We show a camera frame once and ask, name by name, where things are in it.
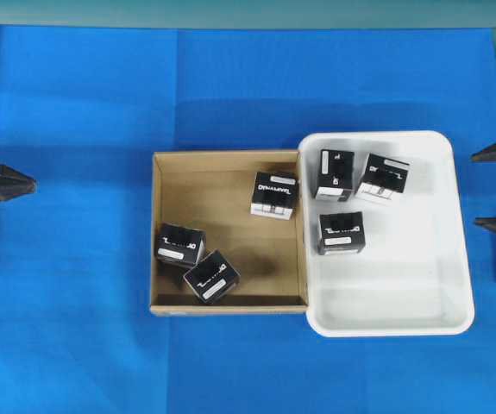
white plastic tray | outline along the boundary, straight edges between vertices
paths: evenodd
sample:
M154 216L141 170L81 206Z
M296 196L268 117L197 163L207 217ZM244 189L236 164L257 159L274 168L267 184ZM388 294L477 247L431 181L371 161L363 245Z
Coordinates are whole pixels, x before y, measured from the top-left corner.
M405 193L385 206L313 197L320 150L369 152L411 164ZM299 144L311 327L323 336L453 335L474 320L468 257L449 141L433 131L313 134ZM362 211L359 254L317 252L319 214Z

open cardboard box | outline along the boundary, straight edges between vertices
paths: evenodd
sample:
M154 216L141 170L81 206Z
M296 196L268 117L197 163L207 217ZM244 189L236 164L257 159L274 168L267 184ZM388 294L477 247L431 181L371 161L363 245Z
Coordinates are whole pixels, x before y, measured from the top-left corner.
M307 309L301 197L290 220L250 214L255 174L298 174L298 151L209 151L154 154L152 280L156 315L302 313ZM205 230L239 272L239 285L215 304L202 304L184 269L154 257L162 222Z

white label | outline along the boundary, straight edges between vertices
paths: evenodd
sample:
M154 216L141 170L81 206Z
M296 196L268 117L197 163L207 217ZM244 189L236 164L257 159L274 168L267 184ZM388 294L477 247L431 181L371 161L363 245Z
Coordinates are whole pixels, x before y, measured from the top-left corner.
M402 162L397 162L394 160L384 160L384 164L386 164L387 166L394 166L395 168L409 171L409 166L407 164L403 164Z
M328 151L323 151L323 174L328 174Z
M218 282L216 282L212 287L210 287L207 291L205 291L202 296L204 297L204 299L207 300L208 298L210 298L211 296L213 296L216 291L218 291L219 289L221 289L226 284L227 284L227 282L225 282L224 279L221 279Z
M325 239L324 244L329 246L330 244L350 244L351 237L336 237L334 239Z
M276 177L275 175L271 175L271 181L274 183L281 183L281 184L288 184L288 185L295 185L296 180L295 179L285 179L283 177Z
M350 250L333 250L324 252L324 254L349 254L349 253L357 253L359 250L356 248L351 248Z
M179 252L173 252L172 250L167 250L166 248L158 248L158 254L162 256L172 257L173 259L183 260L185 255Z
M318 196L340 197L343 194L343 188L318 187Z

